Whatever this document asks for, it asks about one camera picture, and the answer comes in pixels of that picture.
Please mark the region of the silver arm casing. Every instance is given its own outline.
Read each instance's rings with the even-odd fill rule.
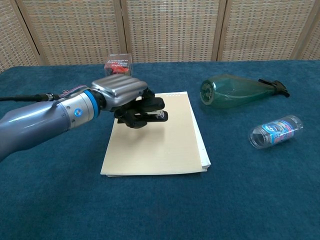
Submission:
[[[92,82],[91,89],[103,94],[106,107],[103,111],[120,107],[140,97],[148,84],[132,76],[113,74]]]

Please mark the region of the table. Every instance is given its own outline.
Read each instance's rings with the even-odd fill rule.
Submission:
[[[114,120],[103,112],[0,163],[0,239],[320,239],[319,69],[318,60],[134,64],[156,93],[188,92],[208,172],[100,175]],[[291,96],[224,110],[201,103],[201,83],[224,73],[279,80]],[[102,77],[103,64],[13,67],[0,74],[0,95],[61,93]],[[26,104],[1,102],[0,118]],[[301,136],[251,146],[252,127],[290,114]]]

